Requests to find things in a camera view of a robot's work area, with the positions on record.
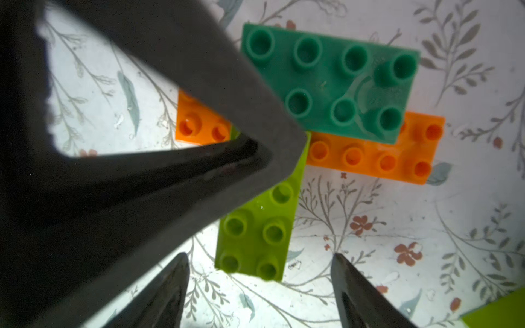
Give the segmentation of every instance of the lego brick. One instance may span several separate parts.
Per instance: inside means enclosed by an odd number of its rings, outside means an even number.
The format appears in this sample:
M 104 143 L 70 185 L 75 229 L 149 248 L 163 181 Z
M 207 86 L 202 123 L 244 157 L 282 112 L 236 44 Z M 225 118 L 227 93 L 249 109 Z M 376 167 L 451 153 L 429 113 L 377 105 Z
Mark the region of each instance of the lego brick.
M 445 118 L 406 112 L 395 145 L 312 132 L 307 164 L 425 184 Z
M 305 130 L 395 144 L 418 51 L 253 24 L 241 50 Z
M 509 295 L 464 314 L 461 319 L 469 328 L 522 328 L 525 288 L 511 292 Z
M 310 133 L 306 134 L 309 142 Z M 220 220 L 217 269 L 264 280 L 282 279 L 308 142 L 292 175 Z
M 209 145 L 230 140 L 231 123 L 179 89 L 175 140 Z

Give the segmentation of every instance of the teal lego brick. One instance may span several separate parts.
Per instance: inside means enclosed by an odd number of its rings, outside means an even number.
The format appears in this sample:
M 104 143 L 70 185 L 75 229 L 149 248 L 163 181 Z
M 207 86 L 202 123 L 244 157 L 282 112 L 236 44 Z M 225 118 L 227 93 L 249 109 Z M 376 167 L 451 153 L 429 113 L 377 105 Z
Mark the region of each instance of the teal lego brick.
M 220 220 L 215 267 L 264 280 L 282 280 L 310 144 L 285 181 Z
M 241 51 L 305 130 L 395 144 L 418 51 L 253 24 Z

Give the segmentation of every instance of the lime green brick corner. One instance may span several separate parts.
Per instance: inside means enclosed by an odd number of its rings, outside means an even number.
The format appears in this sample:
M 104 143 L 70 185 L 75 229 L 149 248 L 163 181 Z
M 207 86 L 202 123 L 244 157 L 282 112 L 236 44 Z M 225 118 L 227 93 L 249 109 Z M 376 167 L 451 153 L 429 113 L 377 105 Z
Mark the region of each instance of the lime green brick corner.
M 498 301 L 471 311 L 461 317 L 469 328 L 523 328 L 525 288 L 516 290 Z
M 220 220 L 215 267 L 264 280 L 282 280 L 305 171 L 308 141 L 295 170 Z
M 305 130 L 395 144 L 418 51 L 253 24 L 241 51 Z

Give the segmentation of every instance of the orange flower print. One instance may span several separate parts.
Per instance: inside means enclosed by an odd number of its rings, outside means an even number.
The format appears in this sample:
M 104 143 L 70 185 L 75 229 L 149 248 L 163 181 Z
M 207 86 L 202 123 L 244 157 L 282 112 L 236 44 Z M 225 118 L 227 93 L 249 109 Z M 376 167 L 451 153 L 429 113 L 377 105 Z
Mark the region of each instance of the orange flower print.
M 293 20 L 289 19 L 286 22 L 286 29 L 296 30 L 296 27 L 297 27 L 297 25 L 293 22 Z
M 356 236 L 360 236 L 363 233 L 364 230 L 370 230 L 374 226 L 372 223 L 368 222 L 368 216 L 354 216 L 352 219 L 352 223 L 350 223 L 350 228 L 355 231 Z
M 455 298 L 452 300 L 452 303 L 450 303 L 450 310 L 452 312 L 456 312 L 457 309 L 461 306 L 461 299 Z
M 97 151 L 90 149 L 89 152 L 86 152 L 84 149 L 81 149 L 79 152 L 80 157 L 96 157 L 98 155 Z
M 376 289 L 381 294 L 386 294 L 389 291 L 389 288 L 387 286 L 377 286 Z
M 501 149 L 503 147 L 503 139 L 500 137 L 496 137 L 492 142 L 492 145 L 494 146 L 494 148 Z
M 418 245 L 418 243 L 413 242 L 412 244 L 408 245 L 406 247 L 403 244 L 399 244 L 394 248 L 394 251 L 396 253 L 400 253 L 397 257 L 397 263 L 403 264 L 406 263 L 409 267 L 413 267 L 416 265 L 416 261 L 419 261 L 423 258 L 423 253 L 421 252 L 414 252 L 414 248 Z

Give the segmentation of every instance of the orange stud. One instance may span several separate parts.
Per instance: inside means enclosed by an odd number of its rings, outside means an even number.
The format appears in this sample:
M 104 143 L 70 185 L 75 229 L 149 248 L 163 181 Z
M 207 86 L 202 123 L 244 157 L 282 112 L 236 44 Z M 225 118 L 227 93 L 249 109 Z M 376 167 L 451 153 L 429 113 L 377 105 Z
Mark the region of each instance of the orange stud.
M 179 89 L 175 140 L 196 145 L 225 142 L 231 129 L 231 123 Z
M 395 145 L 312 132 L 307 164 L 425 184 L 444 125 L 443 117 L 406 112 Z

